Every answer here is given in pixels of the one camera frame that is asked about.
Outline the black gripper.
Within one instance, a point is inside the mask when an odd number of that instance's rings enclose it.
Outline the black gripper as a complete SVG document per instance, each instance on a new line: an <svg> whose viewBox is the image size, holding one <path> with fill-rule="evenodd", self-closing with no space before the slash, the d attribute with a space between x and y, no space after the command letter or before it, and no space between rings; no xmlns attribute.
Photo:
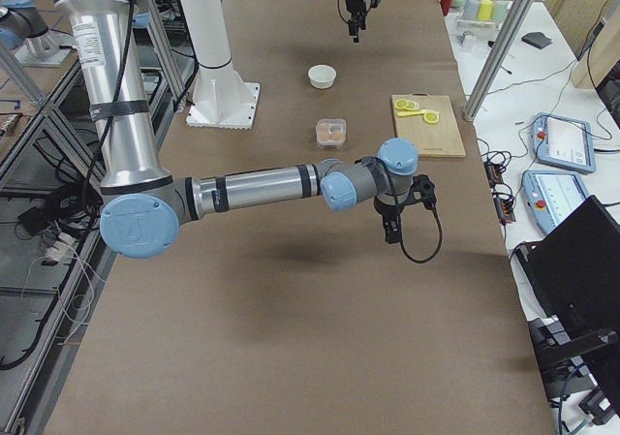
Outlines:
<svg viewBox="0 0 620 435"><path fill-rule="evenodd" d="M394 204L392 194L387 194L387 202L382 202L378 197L374 198L373 206L382 217L386 243L394 244L402 240L399 217L405 207L419 203L422 203L424 208L433 214L436 213L435 185L426 174L413 177L409 192L403 199L398 198L398 205Z"/></svg>
<svg viewBox="0 0 620 435"><path fill-rule="evenodd" d="M349 35L354 43L359 42L359 30L366 29L366 17L371 9L379 6L382 0L345 0L349 13L347 20Z"/></svg>

